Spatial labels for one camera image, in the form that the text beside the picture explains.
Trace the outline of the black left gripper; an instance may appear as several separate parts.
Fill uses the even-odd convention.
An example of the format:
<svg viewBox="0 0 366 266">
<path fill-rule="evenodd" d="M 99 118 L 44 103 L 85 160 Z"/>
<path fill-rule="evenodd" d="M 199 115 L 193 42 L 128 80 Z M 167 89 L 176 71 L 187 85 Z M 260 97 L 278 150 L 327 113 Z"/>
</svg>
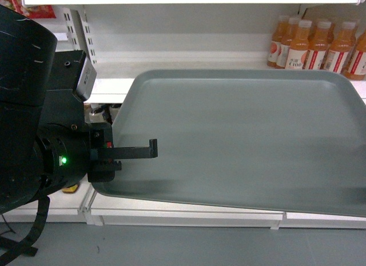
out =
<svg viewBox="0 0 366 266">
<path fill-rule="evenodd" d="M 148 146 L 113 147 L 112 126 L 108 122 L 87 123 L 83 101 L 71 90 L 48 90 L 37 130 L 43 156 L 47 191 L 73 186 L 82 178 L 90 182 L 110 182 L 120 161 L 158 157 L 158 141 Z"/>
</svg>

